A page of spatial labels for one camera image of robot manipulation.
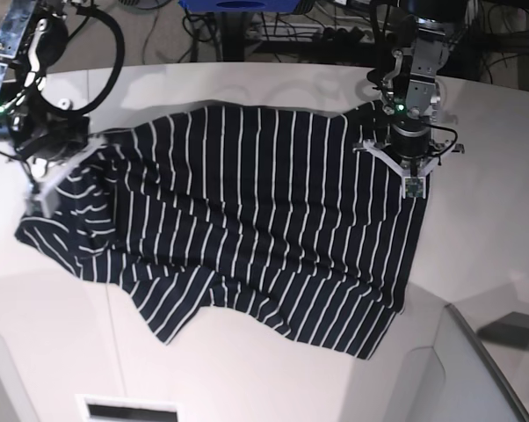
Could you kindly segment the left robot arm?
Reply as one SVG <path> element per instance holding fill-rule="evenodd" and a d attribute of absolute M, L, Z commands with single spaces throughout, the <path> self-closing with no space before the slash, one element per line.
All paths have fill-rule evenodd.
<path fill-rule="evenodd" d="M 378 21 L 378 9 L 404 13 L 391 42 Z M 398 165 L 420 172 L 441 157 L 446 146 L 432 140 L 439 108 L 437 73 L 450 55 L 454 32 L 466 17 L 466 1 L 372 1 L 368 11 L 376 47 L 369 80 L 380 93 L 385 147 Z"/>

